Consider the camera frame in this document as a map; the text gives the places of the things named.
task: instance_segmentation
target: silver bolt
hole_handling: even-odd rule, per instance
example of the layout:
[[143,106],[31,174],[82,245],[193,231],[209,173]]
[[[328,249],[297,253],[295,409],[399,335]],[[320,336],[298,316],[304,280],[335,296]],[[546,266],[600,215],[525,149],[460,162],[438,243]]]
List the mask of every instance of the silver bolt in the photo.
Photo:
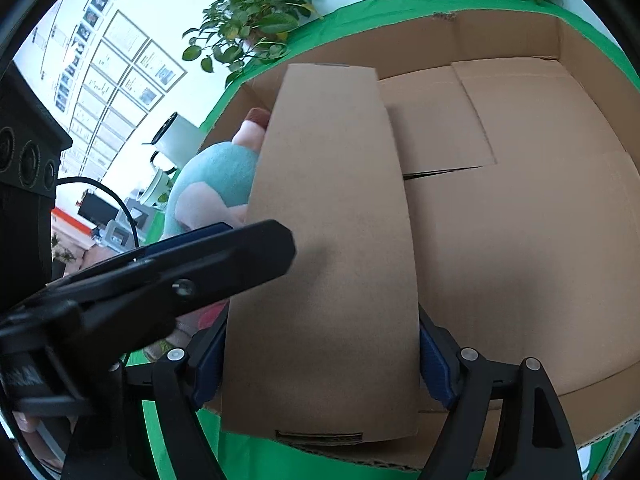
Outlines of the silver bolt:
[[189,298],[196,292],[196,285],[191,280],[176,280],[171,288],[178,296],[183,298]]
[[169,350],[166,356],[169,358],[169,361],[179,361],[184,357],[184,350],[182,348],[174,348],[173,350]]
[[540,361],[538,361],[535,357],[530,357],[525,361],[525,364],[527,365],[527,368],[529,370],[533,370],[534,372],[537,370],[540,370],[540,367],[542,366],[540,364]]
[[465,361],[475,361],[478,359],[478,352],[473,348],[463,348],[460,351],[460,355]]

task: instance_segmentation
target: plush toy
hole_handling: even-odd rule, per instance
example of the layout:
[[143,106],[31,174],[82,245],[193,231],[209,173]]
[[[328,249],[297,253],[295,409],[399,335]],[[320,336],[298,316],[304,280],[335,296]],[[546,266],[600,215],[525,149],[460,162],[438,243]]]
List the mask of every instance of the plush toy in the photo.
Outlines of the plush toy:
[[[252,108],[231,142],[209,146],[185,165],[169,195],[162,238],[218,222],[244,225],[270,117],[267,110]],[[171,348],[184,348],[198,330],[213,324],[225,305],[226,300],[219,301],[180,316],[169,337],[145,348],[146,357],[155,361]]]

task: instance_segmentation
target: large open cardboard box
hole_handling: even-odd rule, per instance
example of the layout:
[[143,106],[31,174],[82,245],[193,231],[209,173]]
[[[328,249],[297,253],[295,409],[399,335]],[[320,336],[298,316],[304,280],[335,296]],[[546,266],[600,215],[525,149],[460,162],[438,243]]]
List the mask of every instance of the large open cardboard box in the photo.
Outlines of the large open cardboard box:
[[[294,66],[279,96],[287,69],[299,63],[316,66]],[[372,67],[379,92],[370,91],[375,82],[366,69],[318,64]],[[354,79],[360,86],[350,87],[349,117],[331,99],[331,84]],[[378,113],[383,104],[388,115]],[[593,43],[555,16],[508,10],[462,10],[368,30],[245,82],[203,147],[230,139],[255,106],[274,116],[249,219],[283,222],[301,254],[325,236],[348,256],[316,251],[302,270],[294,266],[262,292],[234,300],[222,395],[227,429],[273,439],[280,431],[284,442],[290,434],[361,434],[353,442],[363,443],[352,446],[300,445],[351,462],[422,468],[446,412],[418,386],[417,313],[407,307],[416,287],[434,322],[461,345],[504,362],[539,358],[577,444],[640,412],[640,94]],[[332,157],[338,178],[317,163]],[[373,187],[364,184],[376,178]],[[376,212],[385,214],[367,222]],[[368,229],[374,237],[362,235]],[[373,239],[380,244],[367,258],[362,248]],[[391,281],[401,286],[365,294],[372,272],[350,266],[364,261],[379,276],[395,269]],[[313,269],[334,263],[340,272],[325,286],[295,296],[309,290],[305,276]],[[255,294],[276,301],[255,306]],[[299,323],[295,309],[283,307],[292,298],[310,301],[312,317]],[[339,315],[341,298],[351,313],[375,304],[365,328],[362,318]],[[342,338],[305,345],[314,330],[324,333],[322,323],[337,327],[337,320]],[[395,361],[382,368],[354,358],[362,345],[393,341]],[[326,355],[333,361],[323,365]],[[341,356],[350,380],[303,385],[283,372],[291,366],[299,374],[306,363],[326,379]],[[393,364],[399,372],[390,378]],[[358,391],[376,377],[396,383],[375,398]],[[285,387],[273,389],[278,382]],[[335,409],[338,393],[347,401]],[[349,411],[358,401],[364,409]],[[478,467],[488,463],[498,418],[496,405]],[[287,427],[278,426],[283,420]]]

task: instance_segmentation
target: blue gripper pad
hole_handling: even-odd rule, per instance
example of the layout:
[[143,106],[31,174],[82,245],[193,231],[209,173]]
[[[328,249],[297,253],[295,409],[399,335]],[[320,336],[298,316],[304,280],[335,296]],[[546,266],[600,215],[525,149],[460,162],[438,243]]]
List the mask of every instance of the blue gripper pad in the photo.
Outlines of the blue gripper pad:
[[191,403],[199,410],[213,399],[222,382],[222,365],[225,359],[226,323],[219,330],[196,367]]
[[456,400],[451,387],[451,371],[429,332],[420,326],[420,374],[429,394],[449,409]]

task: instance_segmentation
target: orange strip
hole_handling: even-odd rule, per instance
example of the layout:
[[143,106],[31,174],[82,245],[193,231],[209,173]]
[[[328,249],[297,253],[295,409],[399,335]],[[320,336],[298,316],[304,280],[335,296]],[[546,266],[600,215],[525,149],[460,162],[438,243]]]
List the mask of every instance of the orange strip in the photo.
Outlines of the orange strip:
[[62,209],[58,209],[57,207],[55,207],[51,211],[51,214],[57,216],[58,218],[60,218],[61,220],[64,220],[69,225],[75,227],[82,234],[91,236],[91,228],[88,225],[83,224],[82,222],[76,220],[68,213],[65,213],[64,211],[62,211]]

